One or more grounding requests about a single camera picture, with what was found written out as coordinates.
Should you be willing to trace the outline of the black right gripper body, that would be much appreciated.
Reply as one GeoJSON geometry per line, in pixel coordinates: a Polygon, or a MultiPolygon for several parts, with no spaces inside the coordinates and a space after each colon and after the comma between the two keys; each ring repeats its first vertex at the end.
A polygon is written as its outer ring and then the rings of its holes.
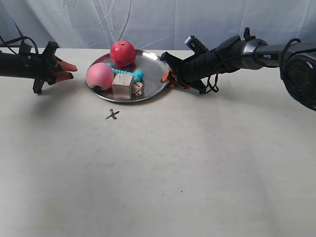
{"type": "Polygon", "coordinates": [[[199,93],[207,92],[207,86],[202,82],[203,78],[222,72],[222,62],[214,50],[200,55],[195,54],[184,60],[164,52],[160,60],[177,75],[176,82],[196,89],[199,93]]]}

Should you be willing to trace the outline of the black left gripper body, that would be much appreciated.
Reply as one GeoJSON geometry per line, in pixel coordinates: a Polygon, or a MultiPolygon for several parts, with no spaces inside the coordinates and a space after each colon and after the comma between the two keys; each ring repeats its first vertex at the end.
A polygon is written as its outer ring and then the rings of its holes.
{"type": "Polygon", "coordinates": [[[36,76],[33,84],[33,92],[41,94],[44,83],[53,85],[56,83],[56,76],[53,69],[56,65],[55,52],[59,48],[58,43],[49,41],[46,48],[36,58],[36,76]]]}

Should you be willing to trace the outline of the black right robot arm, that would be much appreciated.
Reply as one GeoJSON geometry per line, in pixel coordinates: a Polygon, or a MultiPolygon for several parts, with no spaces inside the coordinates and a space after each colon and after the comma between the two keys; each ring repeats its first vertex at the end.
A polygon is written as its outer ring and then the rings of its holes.
{"type": "Polygon", "coordinates": [[[164,52],[160,60],[169,66],[161,78],[172,87],[195,89],[200,94],[218,92],[211,76],[234,73],[240,69],[278,68],[289,95],[303,106],[316,109],[316,44],[291,39],[286,44],[269,45],[255,36],[233,36],[216,48],[207,49],[195,36],[185,44],[194,52],[180,59],[164,52]]]}

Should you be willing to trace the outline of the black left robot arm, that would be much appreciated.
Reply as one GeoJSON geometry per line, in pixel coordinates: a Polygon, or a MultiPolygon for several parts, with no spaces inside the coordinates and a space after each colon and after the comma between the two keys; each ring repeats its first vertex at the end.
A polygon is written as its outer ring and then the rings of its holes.
{"type": "Polygon", "coordinates": [[[0,53],[0,75],[2,77],[33,79],[33,92],[41,94],[44,83],[53,85],[57,82],[73,79],[73,72],[78,69],[55,55],[59,45],[48,42],[44,51],[32,53],[31,47],[23,44],[17,54],[0,53]]]}

